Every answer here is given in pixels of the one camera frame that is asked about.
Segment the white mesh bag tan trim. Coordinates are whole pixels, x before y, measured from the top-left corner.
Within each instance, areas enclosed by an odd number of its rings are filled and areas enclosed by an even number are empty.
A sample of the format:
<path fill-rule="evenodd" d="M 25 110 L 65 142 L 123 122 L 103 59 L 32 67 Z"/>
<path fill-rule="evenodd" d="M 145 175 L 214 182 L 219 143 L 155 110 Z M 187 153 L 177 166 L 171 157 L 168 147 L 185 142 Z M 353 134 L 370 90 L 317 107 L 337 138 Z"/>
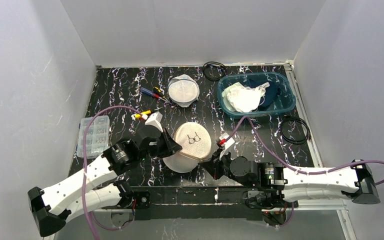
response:
<path fill-rule="evenodd" d="M 174 133 L 174 141 L 182 150 L 163 159 L 164 164 L 176 173 L 188 173 L 200 162 L 208 159 L 212 150 L 212 139 L 205 127 L 196 122 L 186 122 Z"/>

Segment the white mesh bag blue trim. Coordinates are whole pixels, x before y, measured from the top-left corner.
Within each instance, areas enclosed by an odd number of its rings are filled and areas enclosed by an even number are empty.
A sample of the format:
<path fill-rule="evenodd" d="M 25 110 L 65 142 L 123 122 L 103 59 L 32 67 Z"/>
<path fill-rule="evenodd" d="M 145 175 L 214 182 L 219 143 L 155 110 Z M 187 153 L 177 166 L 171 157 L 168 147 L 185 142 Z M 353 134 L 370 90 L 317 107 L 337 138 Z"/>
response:
<path fill-rule="evenodd" d="M 187 74 L 172 78 L 167 86 L 168 97 L 182 108 L 188 108 L 200 95 L 198 83 Z"/>

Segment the white bra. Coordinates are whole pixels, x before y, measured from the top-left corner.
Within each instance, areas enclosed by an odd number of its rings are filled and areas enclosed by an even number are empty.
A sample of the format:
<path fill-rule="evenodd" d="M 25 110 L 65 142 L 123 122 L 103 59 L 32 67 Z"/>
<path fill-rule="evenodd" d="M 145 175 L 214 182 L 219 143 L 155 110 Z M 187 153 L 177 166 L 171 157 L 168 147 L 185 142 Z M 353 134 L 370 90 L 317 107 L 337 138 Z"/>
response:
<path fill-rule="evenodd" d="M 226 108 L 232 112 L 250 113 L 256 110 L 259 106 L 262 95 L 266 92 L 268 86 L 260 85 L 256 88 L 244 86 L 239 82 L 227 87 L 221 97 Z"/>

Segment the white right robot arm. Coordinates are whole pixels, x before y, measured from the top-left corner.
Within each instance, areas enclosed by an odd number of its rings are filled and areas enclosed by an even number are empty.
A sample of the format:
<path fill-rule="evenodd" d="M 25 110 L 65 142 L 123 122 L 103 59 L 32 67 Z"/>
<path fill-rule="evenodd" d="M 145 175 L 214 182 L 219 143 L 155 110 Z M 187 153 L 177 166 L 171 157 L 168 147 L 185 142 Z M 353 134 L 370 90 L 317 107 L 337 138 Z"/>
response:
<path fill-rule="evenodd" d="M 342 169 L 303 167 L 232 158 L 214 153 L 202 167 L 215 179 L 227 177 L 247 188 L 243 203 L 250 209 L 272 210 L 297 206 L 299 200 L 345 199 L 361 205 L 380 203 L 366 164 Z"/>

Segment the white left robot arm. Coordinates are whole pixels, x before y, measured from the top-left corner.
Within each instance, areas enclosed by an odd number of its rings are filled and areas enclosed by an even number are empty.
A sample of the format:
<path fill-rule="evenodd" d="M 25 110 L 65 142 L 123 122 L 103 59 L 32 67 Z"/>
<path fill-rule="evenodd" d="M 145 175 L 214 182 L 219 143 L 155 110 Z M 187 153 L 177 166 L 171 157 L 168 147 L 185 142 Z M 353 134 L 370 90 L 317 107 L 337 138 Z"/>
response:
<path fill-rule="evenodd" d="M 116 178 L 150 158 L 170 157 L 182 150 L 166 128 L 142 128 L 136 139 L 122 138 L 68 178 L 27 192 L 39 235 L 48 237 L 72 219 L 109 206 L 134 209 L 141 196 L 126 180 Z"/>

